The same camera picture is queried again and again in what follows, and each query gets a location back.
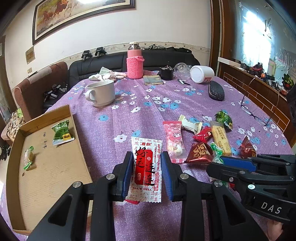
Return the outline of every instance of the floral tablecloth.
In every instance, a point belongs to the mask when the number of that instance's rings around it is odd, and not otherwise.
[[[227,133],[227,137],[234,156],[238,155],[238,147],[246,135],[257,153],[292,154],[286,138],[274,122],[271,121],[266,127],[258,124],[241,110],[243,94],[218,77],[214,80],[224,88],[225,99],[222,102],[209,98],[207,85],[192,81],[189,81],[191,85],[172,80],[164,85],[149,86],[144,85],[143,79],[123,79],[115,83],[116,100],[109,106],[96,108],[85,100],[85,86],[92,83],[87,79],[75,85],[49,111],[65,104],[71,106],[93,181],[111,173],[114,166],[123,161],[126,152],[131,150],[132,136],[164,140],[163,151],[166,150],[163,121],[178,120],[181,114],[192,122],[202,121],[203,126],[209,126],[209,121],[215,119],[218,111],[226,111],[233,120],[233,131]],[[245,104],[256,116],[268,118],[248,98],[245,98]],[[187,153],[194,142],[192,135],[192,132],[182,131]],[[205,167],[181,164],[181,168],[199,181],[209,182]],[[5,191],[3,194],[2,204],[5,205],[0,210],[6,216]],[[266,219],[252,215],[266,230]],[[177,240],[180,221],[181,203],[170,202],[164,187],[161,203],[134,205],[116,202],[114,205],[117,240]]]

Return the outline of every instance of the ceramic cup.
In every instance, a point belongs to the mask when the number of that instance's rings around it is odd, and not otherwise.
[[[95,107],[103,107],[112,103],[115,99],[114,81],[103,80],[86,86],[85,99]]]

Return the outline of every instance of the brown armchair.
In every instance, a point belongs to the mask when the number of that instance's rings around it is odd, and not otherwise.
[[[22,110],[25,122],[42,114],[44,92],[49,91],[53,84],[62,84],[67,76],[67,64],[59,62],[39,70],[15,87],[15,100]]]

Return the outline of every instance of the red candy wrapper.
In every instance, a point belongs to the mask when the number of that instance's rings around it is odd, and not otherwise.
[[[204,142],[196,142],[191,146],[189,155],[185,163],[195,163],[200,165],[210,164],[213,160],[213,151],[211,147]]]
[[[200,133],[196,134],[192,138],[201,142],[207,142],[211,138],[211,136],[212,136],[212,130],[210,127],[206,126],[204,129],[201,130]]]
[[[239,150],[242,158],[256,156],[256,151],[247,137],[244,138]]]

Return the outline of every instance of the pink knitted thermos cover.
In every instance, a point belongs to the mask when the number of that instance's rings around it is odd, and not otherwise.
[[[141,79],[143,77],[143,62],[144,58],[142,56],[126,58],[128,77],[130,79]]]

